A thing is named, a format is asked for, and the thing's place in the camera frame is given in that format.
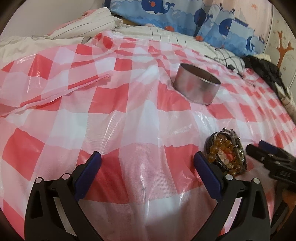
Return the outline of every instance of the cartoon whale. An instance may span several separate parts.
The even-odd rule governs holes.
[[[202,8],[200,8],[194,14],[194,22],[200,28],[205,22],[207,22],[210,18],[213,17],[214,16],[212,14],[207,15],[205,11]]]
[[[231,24],[232,18],[224,19],[219,25],[219,33],[227,37]]]
[[[253,44],[251,44],[252,37],[253,36],[248,37],[248,39],[247,39],[247,45],[246,45],[246,49],[249,50],[250,52],[253,52],[253,50],[255,48],[255,46]]]
[[[165,14],[169,11],[170,7],[174,7],[174,3],[165,3],[168,6],[168,9],[165,9],[163,6],[163,0],[142,0],[142,8],[144,11],[155,14]]]

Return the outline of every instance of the blue gripper pad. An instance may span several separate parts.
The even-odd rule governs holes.
[[[206,161],[204,155],[201,152],[197,152],[194,155],[194,167],[197,170],[200,178],[202,179],[202,182],[204,183],[205,188],[207,189],[211,198],[216,199],[217,201],[221,200],[222,184],[216,177],[213,170],[210,168],[208,162]]]
[[[260,141],[259,142],[259,147],[262,150],[264,150],[264,151],[266,151],[266,152],[268,152],[268,153],[270,153],[272,155],[276,155],[278,153],[278,148],[277,147],[275,147],[275,146],[273,146],[273,145],[271,145],[271,144],[269,144],[269,143],[267,143],[265,141]]]
[[[98,173],[102,164],[102,157],[99,152],[94,152],[87,160],[84,170],[74,183],[75,187],[75,200],[78,201],[86,196],[96,174]]]

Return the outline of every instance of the amber bead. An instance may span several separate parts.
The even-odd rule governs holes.
[[[227,140],[227,141],[225,142],[225,146],[226,146],[226,147],[230,147],[231,144],[232,144],[231,140]]]
[[[227,141],[227,137],[224,135],[218,135],[217,138],[221,139],[223,143],[225,143]]]
[[[220,147],[221,150],[225,150],[226,146],[224,144],[222,144],[222,146]]]
[[[227,158],[224,159],[224,160],[222,160],[222,162],[223,162],[225,165],[229,164],[229,160],[228,160]]]
[[[214,145],[221,147],[223,144],[223,141],[220,138],[216,138],[214,141]]]
[[[208,162],[213,163],[216,160],[216,157],[212,154],[209,155]]]
[[[213,155],[216,155],[219,151],[219,147],[218,146],[215,146],[215,145],[212,145],[210,147],[210,153],[213,154]]]
[[[229,168],[229,169],[232,169],[232,168],[234,167],[232,163],[228,163],[226,166],[227,166],[227,168]]]
[[[229,174],[230,174],[230,175],[233,175],[233,176],[234,176],[236,173],[237,173],[237,171],[234,170],[234,169],[232,169],[232,170],[229,171]]]
[[[224,153],[220,154],[219,157],[221,160],[224,160],[227,158],[227,156]]]
[[[225,148],[224,152],[231,153],[231,150],[230,150],[230,148],[227,147],[227,148]]]

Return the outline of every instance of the wallpaper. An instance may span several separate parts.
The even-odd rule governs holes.
[[[285,86],[291,86],[296,73],[296,38],[275,7],[264,53],[270,55],[271,61],[280,68]]]

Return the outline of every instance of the stainless steel cylinder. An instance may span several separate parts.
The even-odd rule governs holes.
[[[190,64],[180,64],[173,83],[175,90],[187,99],[205,105],[213,102],[220,85],[215,76]]]

